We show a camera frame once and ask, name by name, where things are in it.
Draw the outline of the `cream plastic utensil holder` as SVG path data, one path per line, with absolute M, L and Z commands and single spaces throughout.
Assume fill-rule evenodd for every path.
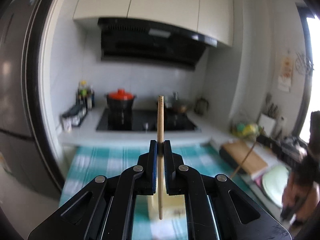
M 185 216 L 184 195 L 170 196 L 166 193 L 165 184 L 163 184 L 163 219 L 182 218 Z M 147 196 L 148 214 L 150 220 L 159 220 L 158 215 L 158 182 L 156 182 L 156 192 L 152 196 Z

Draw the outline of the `thin chopstick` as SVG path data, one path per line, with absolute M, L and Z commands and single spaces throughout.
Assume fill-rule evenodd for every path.
M 256 140 L 257 138 L 260 136 L 260 135 L 263 135 L 265 133 L 265 129 L 264 127 L 261 128 L 260 132 L 259 132 L 259 135 L 256 137 Z M 250 148 L 250 150 L 248 151 L 248 153 L 246 154 L 246 156 L 244 157 L 244 159 L 242 160 L 242 162 L 237 166 L 237 168 L 234 170 L 234 172 L 231 174 L 230 176 L 230 179 L 233 179 L 235 177 L 235 175 L 239 172 L 239 170 L 242 168 L 242 165 L 244 164 L 244 162 L 247 160 L 247 158 L 249 157 L 249 155 L 252 153 L 255 145 L 257 144 L 257 141 L 254 141 L 253 142 L 253 145 L 252 147 Z

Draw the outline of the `wooden chopstick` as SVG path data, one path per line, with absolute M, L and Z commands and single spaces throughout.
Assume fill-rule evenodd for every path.
M 158 181 L 158 215 L 163 219 L 163 185 L 164 185 L 164 96 L 158 97 L 157 116 L 157 181 Z

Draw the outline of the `pale green plate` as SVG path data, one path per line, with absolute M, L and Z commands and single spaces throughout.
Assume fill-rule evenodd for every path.
M 261 182 L 267 197 L 279 208 L 283 207 L 282 196 L 290 171 L 286 166 L 277 165 L 263 174 Z

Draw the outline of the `black gas stove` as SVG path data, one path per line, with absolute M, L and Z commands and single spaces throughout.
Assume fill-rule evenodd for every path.
M 112 112 L 105 109 L 96 128 L 99 132 L 155 132 L 157 131 L 156 110 L 129 110 Z M 164 130 L 166 132 L 199 132 L 198 128 L 185 113 L 164 113 Z

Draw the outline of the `wooden cutting board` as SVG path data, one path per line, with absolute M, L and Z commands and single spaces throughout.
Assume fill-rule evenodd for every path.
M 238 171 L 240 174 L 252 176 L 268 167 L 267 162 L 241 140 L 223 144 L 219 154 L 233 169 L 241 165 Z

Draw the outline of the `teal checkered tablecloth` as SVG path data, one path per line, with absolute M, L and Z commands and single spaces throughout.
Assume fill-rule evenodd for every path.
M 186 165 L 198 170 L 201 174 L 214 177 L 223 173 L 230 175 L 231 168 L 209 145 L 173 147 L 174 153 L 180 154 Z M 65 204 L 80 189 L 99 175 L 107 178 L 121 174 L 125 169 L 135 165 L 138 157 L 148 152 L 148 148 L 78 148 L 60 198 L 60 205 Z M 136 199 L 132 239 L 187 239 L 186 217 L 150 220 L 147 198 Z

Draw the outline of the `glass french press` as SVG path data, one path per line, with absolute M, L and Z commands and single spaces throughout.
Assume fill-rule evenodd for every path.
M 203 97 L 200 97 L 195 102 L 194 112 L 199 116 L 203 116 L 205 113 L 207 113 L 208 108 L 209 108 L 208 100 Z

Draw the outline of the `black pot with red lid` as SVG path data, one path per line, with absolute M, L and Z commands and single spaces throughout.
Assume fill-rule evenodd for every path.
M 119 88 L 115 92 L 105 94 L 107 106 L 112 112 L 131 111 L 135 95 Z

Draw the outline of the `white knife block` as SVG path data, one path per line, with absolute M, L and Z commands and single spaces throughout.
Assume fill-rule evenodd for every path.
M 274 103 L 268 105 L 267 109 L 260 114 L 258 125 L 264 130 L 264 133 L 270 137 L 277 122 L 278 106 Z

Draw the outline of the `yellow green sponge bag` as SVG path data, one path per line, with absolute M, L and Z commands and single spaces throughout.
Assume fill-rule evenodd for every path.
M 255 140 L 259 135 L 264 133 L 264 129 L 256 123 L 239 122 L 232 126 L 232 135 L 241 139 Z

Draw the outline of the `sauce bottles group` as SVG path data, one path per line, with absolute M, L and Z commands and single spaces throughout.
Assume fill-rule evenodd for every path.
M 88 85 L 85 80 L 81 80 L 76 92 L 76 104 L 85 105 L 87 110 L 95 107 L 95 92 L 92 85 Z

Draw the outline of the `stainless steel refrigerator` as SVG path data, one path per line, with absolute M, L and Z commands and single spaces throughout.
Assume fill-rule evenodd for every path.
M 1 17 L 1 154 L 21 184 L 57 199 L 60 194 L 40 155 L 25 101 L 23 56 L 36 1 L 14 0 Z

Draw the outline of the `black range hood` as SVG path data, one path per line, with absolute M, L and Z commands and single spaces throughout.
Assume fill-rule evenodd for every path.
M 163 63 L 195 70 L 217 40 L 174 25 L 123 17 L 98 19 L 101 58 Z

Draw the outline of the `white upper cabinets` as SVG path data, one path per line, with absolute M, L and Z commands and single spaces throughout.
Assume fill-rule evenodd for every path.
M 78 0 L 75 21 L 95 28 L 101 17 L 166 23 L 233 44 L 233 0 Z

